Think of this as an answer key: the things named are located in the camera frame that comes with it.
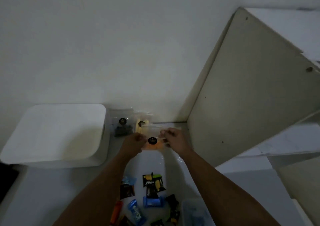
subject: right hand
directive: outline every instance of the right hand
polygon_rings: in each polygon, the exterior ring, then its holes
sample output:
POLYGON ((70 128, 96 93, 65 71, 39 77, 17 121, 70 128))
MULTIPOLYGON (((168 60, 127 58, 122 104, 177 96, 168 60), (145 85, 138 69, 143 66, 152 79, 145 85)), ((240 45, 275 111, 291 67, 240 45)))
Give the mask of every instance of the right hand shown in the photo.
POLYGON ((160 137, 166 138, 170 143, 170 147, 173 149, 173 151, 180 155, 180 157, 182 157, 188 151, 191 151, 186 138, 179 129, 170 127, 167 130, 161 130, 160 137))

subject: left arm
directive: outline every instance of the left arm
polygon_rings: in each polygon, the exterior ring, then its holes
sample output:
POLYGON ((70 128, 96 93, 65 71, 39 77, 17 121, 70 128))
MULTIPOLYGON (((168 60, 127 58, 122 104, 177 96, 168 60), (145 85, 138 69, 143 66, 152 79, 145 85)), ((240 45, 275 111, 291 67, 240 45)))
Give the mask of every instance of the left arm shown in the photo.
POLYGON ((146 138, 140 133, 127 136, 119 153, 72 200, 53 226, 109 225, 126 165, 145 143, 146 138))

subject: left hand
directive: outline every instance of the left hand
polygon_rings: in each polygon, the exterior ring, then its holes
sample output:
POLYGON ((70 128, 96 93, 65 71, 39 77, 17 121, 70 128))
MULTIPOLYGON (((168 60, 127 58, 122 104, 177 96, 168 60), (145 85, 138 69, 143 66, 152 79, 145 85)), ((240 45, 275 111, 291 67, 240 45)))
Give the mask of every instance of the left hand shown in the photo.
POLYGON ((141 148, 147 141, 146 136, 138 132, 128 135, 124 139, 118 155, 130 160, 142 152, 141 148))

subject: forearm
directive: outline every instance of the forearm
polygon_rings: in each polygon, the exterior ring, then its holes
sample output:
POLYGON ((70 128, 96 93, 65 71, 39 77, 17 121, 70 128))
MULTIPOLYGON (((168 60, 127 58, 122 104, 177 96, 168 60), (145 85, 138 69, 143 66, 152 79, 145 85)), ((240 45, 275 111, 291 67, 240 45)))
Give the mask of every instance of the forearm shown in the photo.
POLYGON ((109 225, 129 159, 116 155, 68 205, 53 226, 109 225))
POLYGON ((194 151, 186 151, 182 159, 216 225, 279 225, 251 195, 194 151))

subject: screw hole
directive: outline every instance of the screw hole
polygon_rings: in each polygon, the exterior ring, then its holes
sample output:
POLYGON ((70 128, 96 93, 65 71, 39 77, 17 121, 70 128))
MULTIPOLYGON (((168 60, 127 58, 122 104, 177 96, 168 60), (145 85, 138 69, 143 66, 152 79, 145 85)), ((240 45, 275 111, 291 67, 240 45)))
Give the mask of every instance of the screw hole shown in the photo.
POLYGON ((310 73, 310 72, 312 72, 312 71, 313 71, 313 67, 307 67, 307 68, 306 68, 306 72, 307 72, 307 73, 310 73))

